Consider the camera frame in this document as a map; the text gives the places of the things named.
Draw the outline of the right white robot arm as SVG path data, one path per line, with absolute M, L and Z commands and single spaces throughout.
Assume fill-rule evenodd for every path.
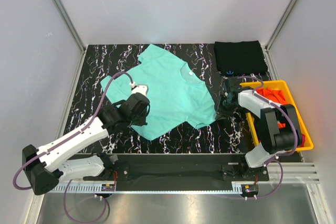
M 256 87 L 243 86 L 240 79 L 224 82 L 224 93 L 216 110 L 216 120 L 223 120 L 237 110 L 244 110 L 257 118 L 259 144 L 243 155 L 233 175 L 250 180 L 257 172 L 279 156 L 287 156 L 303 144 L 303 136 L 296 108 L 288 102 L 276 102 L 258 93 L 264 82 L 256 79 Z

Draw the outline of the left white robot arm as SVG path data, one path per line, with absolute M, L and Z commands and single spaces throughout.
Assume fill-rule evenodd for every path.
M 135 93 L 127 100 L 104 106 L 86 123 L 47 145 L 24 147 L 23 171 L 34 194 L 43 195 L 60 182 L 71 179 L 112 179 L 116 173 L 115 162 L 106 154 L 96 153 L 80 159 L 72 159 L 72 156 L 114 132 L 121 132 L 133 125 L 146 125 L 149 109 L 149 99 Z

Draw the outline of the teal t shirt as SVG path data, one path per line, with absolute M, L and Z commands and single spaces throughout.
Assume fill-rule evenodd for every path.
M 184 122 L 199 129 L 215 121 L 214 100 L 205 82 L 191 71 L 187 62 L 155 45 L 149 45 L 138 60 L 140 64 L 127 74 L 113 81 L 106 76 L 100 84 L 110 102 L 130 96 L 129 77 L 148 86 L 147 124 L 132 126 L 141 137 L 152 141 Z

